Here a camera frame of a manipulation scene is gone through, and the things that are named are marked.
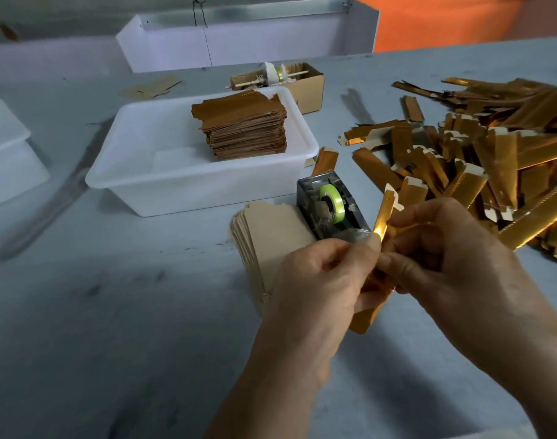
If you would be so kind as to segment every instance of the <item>hand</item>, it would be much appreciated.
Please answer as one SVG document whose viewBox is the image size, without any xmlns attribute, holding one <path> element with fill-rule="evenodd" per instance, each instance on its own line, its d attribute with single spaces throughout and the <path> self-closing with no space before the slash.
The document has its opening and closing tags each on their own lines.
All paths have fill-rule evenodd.
<svg viewBox="0 0 557 439">
<path fill-rule="evenodd" d="M 356 244 L 326 239 L 288 255 L 277 273 L 253 356 L 303 350 L 324 382 L 354 313 L 386 298 L 378 292 L 360 294 L 379 253 L 380 238 L 370 235 Z"/>
<path fill-rule="evenodd" d="M 557 424 L 557 311 L 516 255 L 450 198 L 407 207 L 389 224 L 411 228 L 385 243 L 378 269 L 518 398 L 535 426 Z"/>
</svg>

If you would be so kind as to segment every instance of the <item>right hand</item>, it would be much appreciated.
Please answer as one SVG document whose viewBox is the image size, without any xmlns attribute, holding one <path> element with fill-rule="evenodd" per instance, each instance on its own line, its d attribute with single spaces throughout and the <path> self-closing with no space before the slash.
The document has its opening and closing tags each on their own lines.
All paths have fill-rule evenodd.
<svg viewBox="0 0 557 439">
<path fill-rule="evenodd" d="M 451 198 L 409 206 L 389 224 L 410 228 L 384 244 L 377 269 L 458 351 L 511 392 L 513 361 L 530 374 L 540 368 L 528 355 L 543 355 L 540 345 L 557 337 L 557 311 L 511 250 Z"/>
</svg>

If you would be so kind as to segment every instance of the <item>yellow-green tape roll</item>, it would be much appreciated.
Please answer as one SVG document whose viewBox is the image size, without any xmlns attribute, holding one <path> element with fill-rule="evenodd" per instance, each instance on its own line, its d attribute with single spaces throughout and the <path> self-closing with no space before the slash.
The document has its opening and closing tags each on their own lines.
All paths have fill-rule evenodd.
<svg viewBox="0 0 557 439">
<path fill-rule="evenodd" d="M 342 222 L 346 217 L 346 208 L 343 205 L 343 199 L 337 188 L 332 184 L 326 184 L 321 186 L 319 189 L 319 198 L 329 197 L 331 203 L 333 203 L 333 218 L 332 223 Z"/>
</svg>

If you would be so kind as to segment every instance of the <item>white plastic container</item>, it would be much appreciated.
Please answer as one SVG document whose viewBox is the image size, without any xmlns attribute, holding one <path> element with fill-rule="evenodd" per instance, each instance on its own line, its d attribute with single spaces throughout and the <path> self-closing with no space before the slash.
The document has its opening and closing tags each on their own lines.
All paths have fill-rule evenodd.
<svg viewBox="0 0 557 439">
<path fill-rule="evenodd" d="M 30 131 L 0 100 L 0 203 L 48 180 L 49 171 L 26 139 Z"/>
<path fill-rule="evenodd" d="M 293 194 L 319 147 L 287 88 L 259 90 L 278 94 L 287 110 L 284 154 L 213 158 L 191 105 L 234 92 L 131 103 L 116 115 L 85 181 L 110 188 L 142 217 Z"/>
</svg>

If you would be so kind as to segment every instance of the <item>brown cardboard box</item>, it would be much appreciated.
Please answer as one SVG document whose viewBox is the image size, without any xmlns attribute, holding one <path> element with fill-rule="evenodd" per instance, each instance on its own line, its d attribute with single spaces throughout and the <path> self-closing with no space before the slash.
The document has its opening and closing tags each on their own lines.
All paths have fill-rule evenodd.
<svg viewBox="0 0 557 439">
<path fill-rule="evenodd" d="M 296 81 L 286 83 L 283 86 L 287 87 L 291 92 L 295 102 L 299 106 L 302 114 L 320 110 L 323 105 L 323 85 L 325 83 L 325 75 L 320 73 L 317 69 L 305 62 L 293 63 L 285 65 L 288 73 L 298 73 L 301 71 L 309 71 L 303 75 L 298 75 Z M 247 81 L 256 80 L 259 75 L 264 75 L 264 70 L 253 71 L 251 73 L 243 73 L 241 75 L 232 75 L 230 77 L 231 88 L 235 91 L 240 89 L 235 87 L 237 84 L 245 83 Z"/>
</svg>

